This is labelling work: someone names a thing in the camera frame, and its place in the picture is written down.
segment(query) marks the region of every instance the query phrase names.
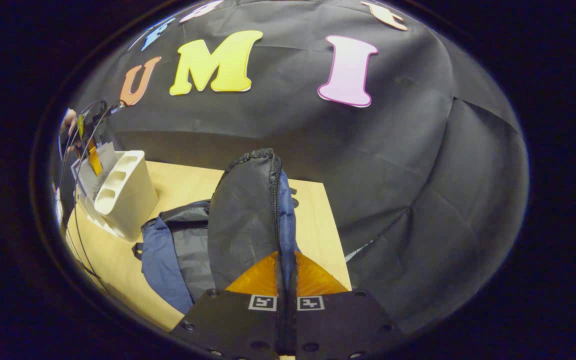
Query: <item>table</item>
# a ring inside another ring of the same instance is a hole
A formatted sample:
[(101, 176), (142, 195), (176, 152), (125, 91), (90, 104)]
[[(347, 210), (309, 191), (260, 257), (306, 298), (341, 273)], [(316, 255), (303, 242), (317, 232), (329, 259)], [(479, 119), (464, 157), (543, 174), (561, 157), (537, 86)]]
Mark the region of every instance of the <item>table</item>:
[[(158, 196), (151, 219), (160, 212), (210, 199), (224, 173), (222, 170), (154, 161), (146, 161), (146, 167)], [(288, 182), (297, 190), (293, 198), (299, 201), (295, 208), (299, 249), (350, 289), (344, 252), (324, 185), (303, 180)], [(81, 237), (78, 236), (76, 221)], [(141, 235), (136, 241), (143, 241)], [(74, 213), (68, 220), (66, 243), (77, 260), (98, 275), (100, 280), (90, 275), (95, 284), (101, 289), (105, 287), (147, 321), (164, 331), (171, 331), (183, 318), (181, 312), (158, 296), (146, 282), (142, 263), (131, 250), (134, 242), (112, 235), (94, 224), (79, 205), (77, 220)]]

